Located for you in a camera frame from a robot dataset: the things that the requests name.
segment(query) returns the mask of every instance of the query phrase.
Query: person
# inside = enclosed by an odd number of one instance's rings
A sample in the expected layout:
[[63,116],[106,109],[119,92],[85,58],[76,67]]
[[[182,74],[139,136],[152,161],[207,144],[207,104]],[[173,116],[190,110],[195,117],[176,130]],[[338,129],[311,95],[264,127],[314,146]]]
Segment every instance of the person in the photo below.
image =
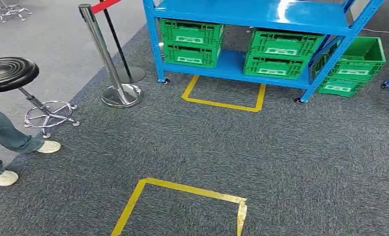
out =
[[[17,130],[7,116],[0,112],[0,144],[19,153],[41,152],[53,153],[61,148],[61,144],[54,141],[44,141],[26,135]],[[0,186],[9,186],[18,180],[15,172],[5,170],[0,160]]]

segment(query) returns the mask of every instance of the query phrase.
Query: jeans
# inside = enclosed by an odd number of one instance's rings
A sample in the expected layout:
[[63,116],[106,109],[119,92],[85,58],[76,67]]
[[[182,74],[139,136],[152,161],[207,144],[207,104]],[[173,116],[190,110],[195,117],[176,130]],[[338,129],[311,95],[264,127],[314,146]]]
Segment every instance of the jeans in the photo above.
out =
[[[9,118],[0,112],[0,144],[9,150],[25,153],[40,149],[44,142],[17,130]],[[3,170],[0,160],[0,174]]]

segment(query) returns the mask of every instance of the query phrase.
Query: shelf deck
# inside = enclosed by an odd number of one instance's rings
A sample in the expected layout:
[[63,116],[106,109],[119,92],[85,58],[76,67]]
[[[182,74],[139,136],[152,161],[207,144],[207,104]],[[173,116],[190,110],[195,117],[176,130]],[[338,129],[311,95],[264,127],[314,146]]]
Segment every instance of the shelf deck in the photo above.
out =
[[341,4],[300,0],[163,0],[154,17],[347,35]]
[[193,75],[203,75],[298,89],[310,88],[308,69],[305,69],[301,73],[301,77],[297,80],[244,75],[243,64],[245,55],[246,53],[222,50],[215,68],[204,68],[171,63],[163,63],[163,68],[166,71],[174,71]]

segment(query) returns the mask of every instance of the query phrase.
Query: floor marking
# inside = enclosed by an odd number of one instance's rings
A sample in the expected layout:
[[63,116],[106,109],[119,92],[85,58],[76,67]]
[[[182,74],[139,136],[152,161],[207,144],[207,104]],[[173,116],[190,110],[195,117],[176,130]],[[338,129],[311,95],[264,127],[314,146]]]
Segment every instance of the floor marking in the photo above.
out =
[[255,107],[244,107],[244,106],[232,105],[232,104],[221,103],[221,102],[212,102],[212,101],[188,97],[198,80],[199,80],[199,76],[194,75],[193,78],[191,79],[190,83],[188,84],[187,88],[185,89],[184,93],[182,94],[182,96],[181,96],[182,99],[184,99],[188,102],[195,102],[195,103],[201,103],[201,104],[206,104],[206,105],[211,105],[211,106],[243,110],[243,111],[248,111],[248,112],[258,112],[258,111],[262,110],[262,105],[264,103],[264,97],[265,97],[265,88],[266,88],[266,86],[264,84],[261,84],[259,87],[258,98],[257,98],[257,102],[255,104]]
[[131,197],[129,198],[128,203],[126,204],[125,208],[123,209],[122,214],[119,217],[119,220],[117,224],[115,225],[115,228],[112,231],[111,236],[120,236],[123,229],[125,228],[125,225],[132,213],[133,208],[135,207],[136,202],[138,201],[139,196],[141,195],[145,184],[152,184],[152,185],[157,185],[160,187],[164,188],[171,188],[187,193],[192,193],[192,194],[197,194],[205,197],[210,197],[210,198],[216,198],[232,203],[239,204],[239,209],[238,209],[238,216],[237,216],[237,236],[242,235],[242,229],[243,225],[245,223],[246,219],[246,211],[248,210],[248,206],[246,205],[246,198],[241,198],[241,197],[236,197],[232,196],[229,194],[224,194],[224,193],[217,193],[213,192],[210,190],[205,190],[201,188],[196,188],[196,187],[191,187],[188,185],[184,184],[179,184],[179,183],[173,183],[173,182],[168,182],[164,180],[159,180],[155,178],[144,178],[141,179],[138,184],[136,185],[135,189],[133,190],[133,193]]

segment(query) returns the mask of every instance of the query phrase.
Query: crate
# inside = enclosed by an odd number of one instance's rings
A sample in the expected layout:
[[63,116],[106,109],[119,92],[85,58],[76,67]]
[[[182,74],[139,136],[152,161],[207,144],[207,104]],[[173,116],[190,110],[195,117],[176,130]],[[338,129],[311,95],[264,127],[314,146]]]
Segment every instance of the crate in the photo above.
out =
[[188,47],[215,48],[223,37],[222,24],[160,19],[164,42]]
[[195,48],[164,43],[165,62],[214,68],[221,48]]
[[[326,61],[328,59],[328,56],[322,55],[322,57],[314,63],[313,69],[312,69],[312,79],[316,77],[316,74],[322,69],[322,66],[326,64]],[[329,78],[334,78],[334,79],[340,79],[340,80],[349,80],[349,81],[356,81],[356,82],[363,82],[363,83],[368,83],[372,79],[374,79],[374,76],[372,75],[358,75],[358,76],[342,76],[340,74],[330,74],[328,75]]]
[[247,54],[243,73],[296,80],[307,63],[300,60],[265,58]]
[[326,77],[325,80],[316,89],[316,92],[335,94],[343,97],[352,97],[366,84],[367,82],[349,81]]
[[386,63],[383,45],[378,37],[357,37],[329,76],[342,79],[374,78]]
[[310,59],[323,41],[323,35],[287,30],[255,28],[249,52],[282,59]]

